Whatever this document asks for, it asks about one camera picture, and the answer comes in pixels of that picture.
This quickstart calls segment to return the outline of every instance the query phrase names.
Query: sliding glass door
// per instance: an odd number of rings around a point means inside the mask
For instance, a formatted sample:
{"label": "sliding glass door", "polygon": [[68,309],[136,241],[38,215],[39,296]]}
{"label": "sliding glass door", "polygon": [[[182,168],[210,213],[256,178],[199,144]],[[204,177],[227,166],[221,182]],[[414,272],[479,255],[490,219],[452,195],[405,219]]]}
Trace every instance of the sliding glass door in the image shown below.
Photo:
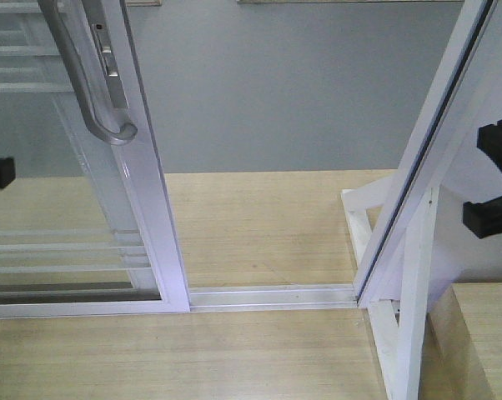
{"label": "sliding glass door", "polygon": [[188,311],[174,232],[124,1],[0,2],[0,317]]}

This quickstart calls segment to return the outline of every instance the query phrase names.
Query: wooden floor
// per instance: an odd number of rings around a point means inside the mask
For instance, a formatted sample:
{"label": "wooden floor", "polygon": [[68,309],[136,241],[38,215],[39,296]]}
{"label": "wooden floor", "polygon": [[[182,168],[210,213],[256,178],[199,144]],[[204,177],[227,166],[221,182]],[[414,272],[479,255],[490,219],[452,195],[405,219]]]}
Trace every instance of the wooden floor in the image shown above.
{"label": "wooden floor", "polygon": [[351,283],[340,191],[392,172],[167,175],[190,287]]}
{"label": "wooden floor", "polygon": [[[351,282],[339,191],[387,173],[168,176],[188,279],[196,287]],[[420,398],[452,400],[435,349],[428,336]],[[386,394],[363,310],[0,321],[0,399],[72,398]]]}
{"label": "wooden floor", "polygon": [[[0,321],[0,400],[385,400],[369,332],[345,309]],[[451,400],[424,360],[420,398]]]}

